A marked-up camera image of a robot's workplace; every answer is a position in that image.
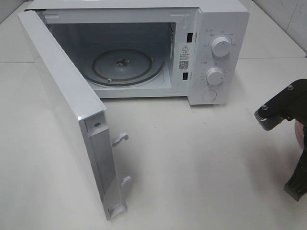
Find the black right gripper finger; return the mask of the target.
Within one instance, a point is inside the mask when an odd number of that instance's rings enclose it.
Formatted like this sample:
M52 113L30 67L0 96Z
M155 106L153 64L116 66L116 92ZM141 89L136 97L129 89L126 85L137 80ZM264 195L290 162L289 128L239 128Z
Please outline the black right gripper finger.
M307 193L307 150L304 149L290 180L285 184L284 190L295 201Z

